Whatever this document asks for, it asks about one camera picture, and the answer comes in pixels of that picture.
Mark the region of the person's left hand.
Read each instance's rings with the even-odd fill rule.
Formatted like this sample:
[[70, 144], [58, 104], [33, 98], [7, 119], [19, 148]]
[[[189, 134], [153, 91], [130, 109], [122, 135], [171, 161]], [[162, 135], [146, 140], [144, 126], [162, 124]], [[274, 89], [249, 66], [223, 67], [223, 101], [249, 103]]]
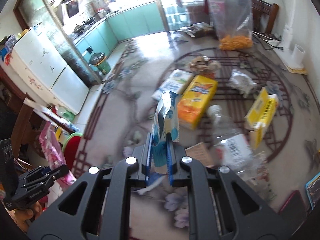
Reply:
[[36, 202], [31, 208], [26, 210], [12, 210], [9, 211], [14, 222], [23, 231], [27, 232], [29, 229], [28, 220], [36, 220], [42, 214], [42, 206], [39, 202]]

